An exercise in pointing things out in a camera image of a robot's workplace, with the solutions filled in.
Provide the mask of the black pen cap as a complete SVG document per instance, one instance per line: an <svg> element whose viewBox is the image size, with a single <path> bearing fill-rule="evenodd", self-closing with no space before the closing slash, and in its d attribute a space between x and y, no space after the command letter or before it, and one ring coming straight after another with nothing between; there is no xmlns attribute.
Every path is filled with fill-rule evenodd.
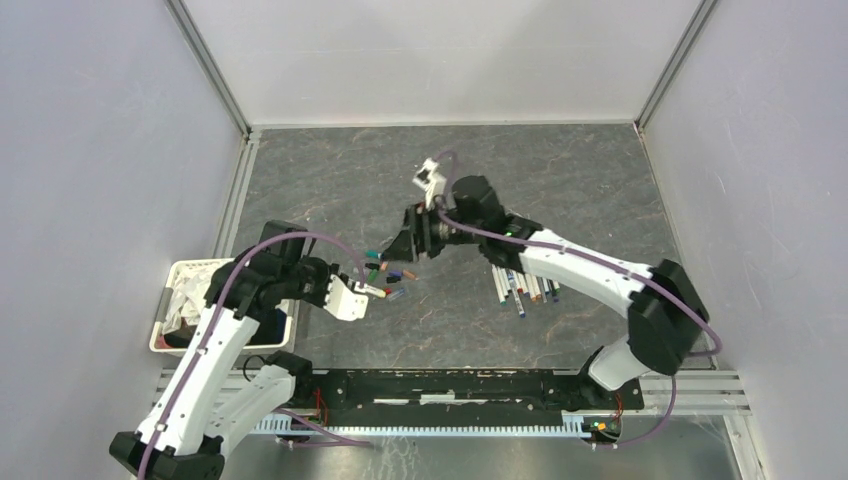
<svg viewBox="0 0 848 480"><path fill-rule="evenodd" d="M375 282L377 282L379 279L383 279L386 283L393 284L393 283L400 282L404 278L404 276L403 277L390 277L390 276L388 276L387 272L390 271L389 267L386 271L381 271L380 265L381 265L381 263L367 262L365 264L365 268L367 270L366 279L367 279L368 274L371 270L379 270L380 271L380 274L378 275L378 278L376 279Z"/></svg>

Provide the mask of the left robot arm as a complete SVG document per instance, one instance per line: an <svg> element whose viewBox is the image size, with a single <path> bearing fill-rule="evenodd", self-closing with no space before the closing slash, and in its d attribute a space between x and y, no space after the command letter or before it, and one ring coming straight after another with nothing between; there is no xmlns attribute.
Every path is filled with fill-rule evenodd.
<svg viewBox="0 0 848 480"><path fill-rule="evenodd" d="M218 479L227 457L267 414L312 399L310 362L278 351L247 386L214 406L230 368L259 328L276 318L282 301L303 300L343 321L364 316L366 297L351 289L337 266L304 255L309 240L345 252L359 283L366 283L362 257L352 247L302 228L281 230L219 267L164 393L136 429L116 433L109 445L109 455L129 473L139 479Z"/></svg>

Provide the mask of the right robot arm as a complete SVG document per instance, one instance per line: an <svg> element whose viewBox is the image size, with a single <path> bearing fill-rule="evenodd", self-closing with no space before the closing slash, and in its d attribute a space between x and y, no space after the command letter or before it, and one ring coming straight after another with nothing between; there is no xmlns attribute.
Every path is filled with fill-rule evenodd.
<svg viewBox="0 0 848 480"><path fill-rule="evenodd" d="M602 347L584 367L577 392L585 405L606 406L626 382L646 373L674 376L693 356L709 315L679 263L633 263L570 242L508 212L483 176L457 180L450 198L433 193L427 181L416 183L428 197L406 209L384 259L414 263L448 245L475 245L495 267L556 282L626 320L624 337Z"/></svg>

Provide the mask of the teal capped white pen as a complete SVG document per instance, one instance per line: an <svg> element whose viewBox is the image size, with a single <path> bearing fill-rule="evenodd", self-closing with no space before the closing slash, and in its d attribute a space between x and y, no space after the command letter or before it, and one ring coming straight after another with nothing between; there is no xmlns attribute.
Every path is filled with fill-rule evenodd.
<svg viewBox="0 0 848 480"><path fill-rule="evenodd" d="M493 275L494 282L495 282L495 285L496 285L496 289L497 289L497 292L498 292L499 302L500 302L501 305L506 305L507 300L509 298L509 289L508 289L508 285L507 285L506 280L505 280L505 276L504 276L503 272L501 271L501 269L497 266L492 266L491 270L492 270L492 275Z"/></svg>

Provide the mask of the yellow capped white pen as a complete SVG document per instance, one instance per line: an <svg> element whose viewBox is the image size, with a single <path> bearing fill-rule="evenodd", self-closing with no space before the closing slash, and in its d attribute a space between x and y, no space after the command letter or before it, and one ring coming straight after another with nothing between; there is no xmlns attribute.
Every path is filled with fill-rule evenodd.
<svg viewBox="0 0 848 480"><path fill-rule="evenodd" d="M358 290L361 293L372 295L372 296L375 296L377 298L385 298L387 296L387 293L384 289L377 288L377 287L374 287L374 286L368 285L368 284L363 284L363 285L359 286Z"/></svg>

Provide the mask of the blue transparent pen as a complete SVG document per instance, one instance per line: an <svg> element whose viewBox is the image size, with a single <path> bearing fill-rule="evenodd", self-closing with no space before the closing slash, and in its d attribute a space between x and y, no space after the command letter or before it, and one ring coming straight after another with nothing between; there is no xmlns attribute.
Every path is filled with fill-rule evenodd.
<svg viewBox="0 0 848 480"><path fill-rule="evenodd" d="M520 290L517 288L515 279L513 277L513 272L511 270L507 270L507 272L508 272L508 275L510 277L510 281L511 281L511 284L512 284L512 287L513 287L512 298L513 298L513 301L516 305L518 315L519 315L520 318L525 318L526 317L526 311L524 309L524 306L523 306L523 303L522 303L522 300L521 300L522 294L521 294Z"/></svg>

